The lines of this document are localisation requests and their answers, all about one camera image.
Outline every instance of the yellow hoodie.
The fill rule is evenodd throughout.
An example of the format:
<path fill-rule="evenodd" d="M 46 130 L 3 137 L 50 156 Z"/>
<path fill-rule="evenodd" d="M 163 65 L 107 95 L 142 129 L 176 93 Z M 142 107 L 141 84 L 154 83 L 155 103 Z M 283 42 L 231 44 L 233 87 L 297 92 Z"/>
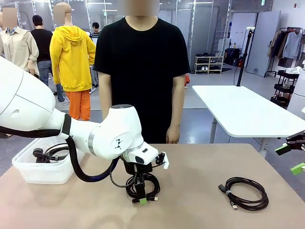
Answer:
<path fill-rule="evenodd" d="M 88 34 L 77 26 L 56 28 L 50 45 L 53 78 L 67 92 L 80 92 L 92 87 L 90 68 L 94 64 L 95 45 Z"/>

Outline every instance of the pole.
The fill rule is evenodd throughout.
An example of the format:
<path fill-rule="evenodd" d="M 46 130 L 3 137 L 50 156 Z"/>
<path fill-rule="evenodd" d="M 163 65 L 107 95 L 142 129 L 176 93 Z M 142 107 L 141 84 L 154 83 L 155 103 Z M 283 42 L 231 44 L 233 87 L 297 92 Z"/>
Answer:
<path fill-rule="evenodd" d="M 243 55 L 243 62 L 242 62 L 242 66 L 240 68 L 239 77 L 238 77 L 238 81 L 237 81 L 237 85 L 236 85 L 237 87 L 240 87 L 240 81 L 242 80 L 242 76 L 243 76 L 243 72 L 244 72 L 244 64 L 246 62 L 246 58 L 247 58 L 247 55 L 248 55 L 247 51 L 248 51 L 248 48 L 249 48 L 251 37 L 252 37 L 252 30 L 250 30 L 249 34 L 248 34 L 248 40 L 247 40 L 247 44 L 246 44 L 246 49 L 245 49 L 244 55 Z"/>

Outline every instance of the white table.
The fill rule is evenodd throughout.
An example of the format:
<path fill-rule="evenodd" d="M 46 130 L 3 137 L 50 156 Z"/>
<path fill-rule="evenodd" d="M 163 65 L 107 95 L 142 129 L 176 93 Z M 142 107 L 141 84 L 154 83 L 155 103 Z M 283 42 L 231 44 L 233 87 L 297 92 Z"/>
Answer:
<path fill-rule="evenodd" d="M 268 138 L 288 137 L 305 130 L 305 121 L 246 87 L 193 86 L 214 116 L 210 143 L 217 122 L 233 137 L 263 138 L 260 154 L 265 157 Z"/>

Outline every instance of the translucent storage box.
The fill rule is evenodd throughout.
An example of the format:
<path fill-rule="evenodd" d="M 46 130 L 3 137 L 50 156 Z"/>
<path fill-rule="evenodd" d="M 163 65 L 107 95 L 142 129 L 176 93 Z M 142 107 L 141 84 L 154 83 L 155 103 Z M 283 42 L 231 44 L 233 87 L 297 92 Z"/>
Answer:
<path fill-rule="evenodd" d="M 12 164 L 20 171 L 27 183 L 64 184 L 74 172 L 70 155 L 67 155 L 63 160 L 56 163 L 36 163 L 36 157 L 33 155 L 33 150 L 35 148 L 41 148 L 45 152 L 51 146 L 59 143 L 65 143 L 65 140 L 59 137 L 37 138 L 24 147 L 24 149 L 12 159 Z M 68 150 L 63 150 L 56 155 L 64 155 L 68 152 Z M 79 163 L 84 155 L 84 152 L 77 150 Z"/>

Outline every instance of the short sleeve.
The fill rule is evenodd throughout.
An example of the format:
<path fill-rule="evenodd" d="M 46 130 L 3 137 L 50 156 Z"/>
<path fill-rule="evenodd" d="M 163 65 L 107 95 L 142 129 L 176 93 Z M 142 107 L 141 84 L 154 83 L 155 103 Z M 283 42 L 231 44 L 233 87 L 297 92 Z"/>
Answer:
<path fill-rule="evenodd" d="M 171 42 L 171 77 L 187 74 L 191 71 L 184 37 L 178 27 L 175 26 Z"/>
<path fill-rule="evenodd" d="M 95 60 L 93 70 L 111 75 L 113 70 L 111 61 L 111 48 L 109 40 L 109 31 L 104 27 L 100 32 L 96 43 Z"/>

